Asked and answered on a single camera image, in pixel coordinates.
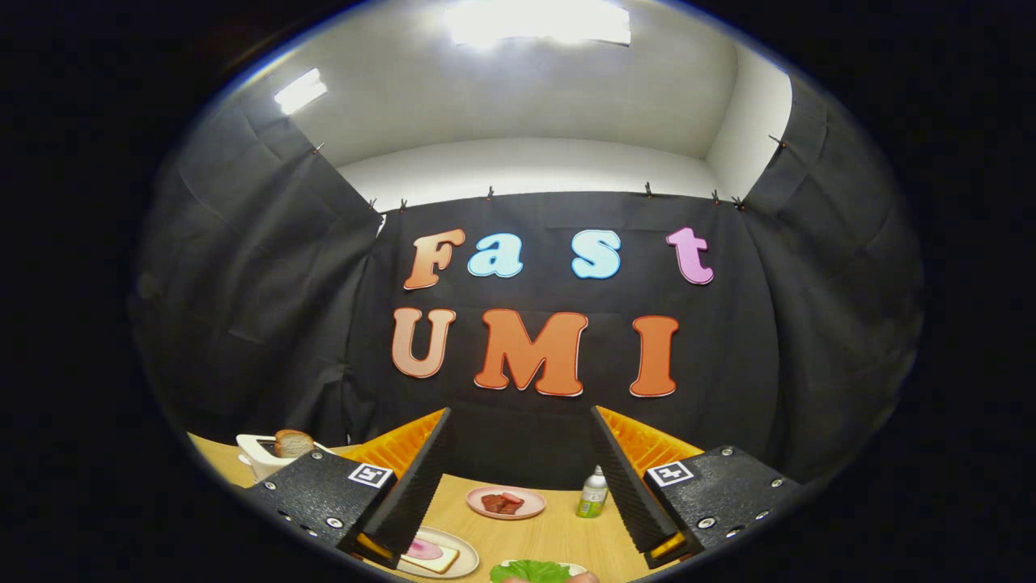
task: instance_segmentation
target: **ham slice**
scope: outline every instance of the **ham slice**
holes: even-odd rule
[[[498,494],[487,494],[482,497],[482,505],[486,508],[486,512],[494,513],[497,515],[514,515],[518,508],[522,507],[525,501],[518,498],[514,494],[505,494],[500,496]]]

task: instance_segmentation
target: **bottle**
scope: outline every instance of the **bottle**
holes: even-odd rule
[[[593,519],[601,516],[601,508],[604,507],[604,500],[608,497],[608,483],[604,480],[604,472],[601,466],[594,469],[594,475],[583,483],[582,497],[579,499],[579,507],[576,508],[576,516],[583,519]]]

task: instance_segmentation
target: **white ceiling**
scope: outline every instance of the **white ceiling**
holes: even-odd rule
[[[453,1],[368,4],[260,80],[272,94],[310,68],[327,93],[292,114],[335,166],[485,138],[580,138],[704,158],[738,75],[733,41],[679,8],[614,0],[630,47],[514,39],[456,46]]]

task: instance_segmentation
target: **green lettuce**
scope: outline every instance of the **green lettuce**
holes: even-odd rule
[[[572,575],[569,567],[556,562],[520,560],[511,561],[508,566],[496,565],[489,572],[493,583],[501,583],[509,577],[524,579],[529,583],[565,583]]]

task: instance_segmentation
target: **white toaster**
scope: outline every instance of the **white toaster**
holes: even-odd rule
[[[252,472],[256,476],[256,482],[266,479],[266,476],[292,463],[294,458],[278,458],[274,455],[274,444],[277,438],[274,436],[237,436],[237,447],[241,454],[237,457],[242,464],[252,466]],[[337,456],[334,451],[314,442],[318,448],[332,456]]]

